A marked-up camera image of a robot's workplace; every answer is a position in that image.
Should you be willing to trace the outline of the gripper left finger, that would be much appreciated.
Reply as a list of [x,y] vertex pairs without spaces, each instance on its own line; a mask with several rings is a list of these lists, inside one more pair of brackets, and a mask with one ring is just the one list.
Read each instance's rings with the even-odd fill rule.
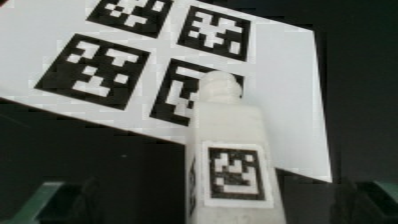
[[101,224],[99,184],[44,182],[10,224]]

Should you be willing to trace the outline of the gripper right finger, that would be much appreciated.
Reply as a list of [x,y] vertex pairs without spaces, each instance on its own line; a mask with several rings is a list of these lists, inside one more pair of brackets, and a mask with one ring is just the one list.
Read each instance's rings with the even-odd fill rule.
[[341,181],[330,206],[330,224],[398,224],[398,183]]

